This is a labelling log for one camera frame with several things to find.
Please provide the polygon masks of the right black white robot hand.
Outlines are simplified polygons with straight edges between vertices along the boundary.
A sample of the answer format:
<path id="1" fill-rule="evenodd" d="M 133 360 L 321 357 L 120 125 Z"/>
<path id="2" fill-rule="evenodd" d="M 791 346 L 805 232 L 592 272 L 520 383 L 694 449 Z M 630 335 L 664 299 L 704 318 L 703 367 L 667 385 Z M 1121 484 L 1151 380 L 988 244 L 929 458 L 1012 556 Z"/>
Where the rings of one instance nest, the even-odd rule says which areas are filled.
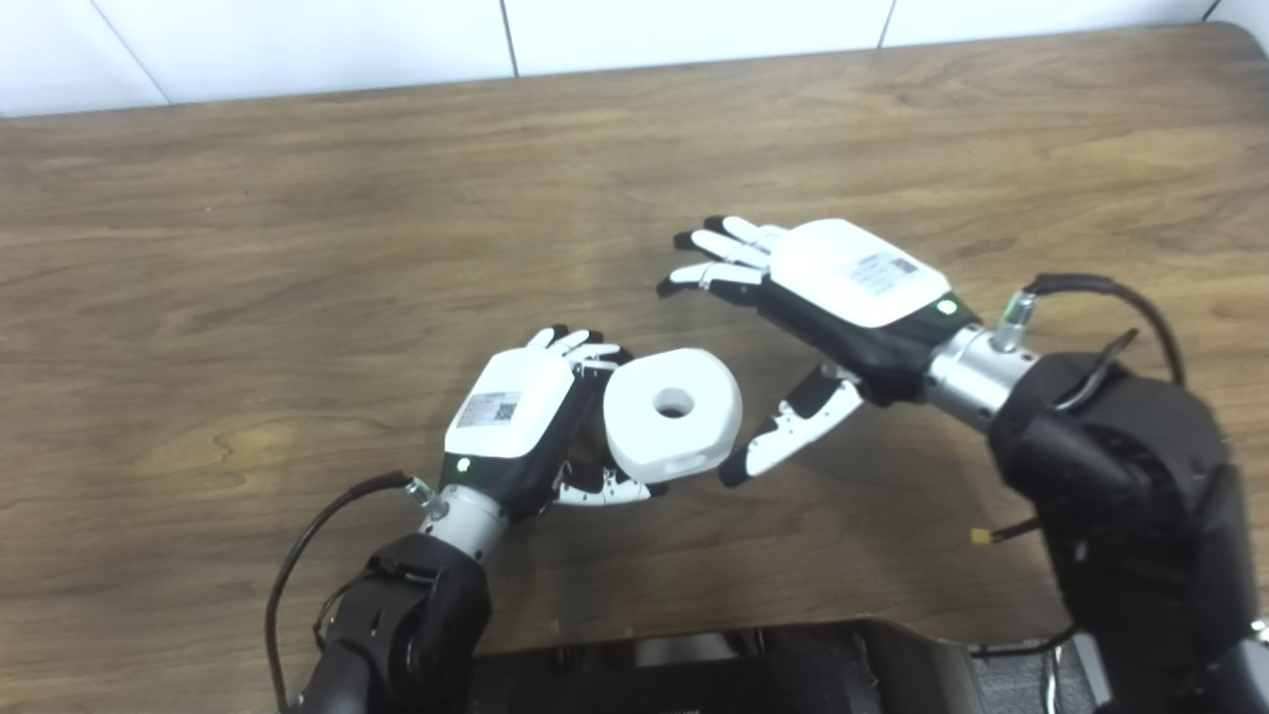
<path id="1" fill-rule="evenodd" d="M 674 245 L 707 261 L 676 268 L 659 297 L 703 290 L 751 307 L 822 356 L 718 465 L 730 488 L 787 462 L 860 406 L 925 402 L 937 353 L 978 321 L 942 271 L 846 219 L 784 230 L 712 216 Z"/>

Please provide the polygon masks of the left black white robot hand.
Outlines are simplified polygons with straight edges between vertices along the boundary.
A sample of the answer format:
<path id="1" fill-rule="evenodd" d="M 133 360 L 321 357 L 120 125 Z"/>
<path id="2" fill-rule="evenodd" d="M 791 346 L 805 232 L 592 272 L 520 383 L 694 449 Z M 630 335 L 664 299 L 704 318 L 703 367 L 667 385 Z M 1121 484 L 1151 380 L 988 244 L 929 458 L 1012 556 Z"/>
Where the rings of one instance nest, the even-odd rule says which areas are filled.
<path id="1" fill-rule="evenodd" d="M 665 484 L 632 479 L 609 451 L 599 462 L 572 457 L 588 426 L 599 424 L 607 386 L 632 354 L 598 330 L 555 323 L 522 347 L 496 353 L 463 399 L 444 438 L 439 487 L 478 492 L 511 523 L 536 517 L 558 502 L 626 505 L 667 493 Z"/>

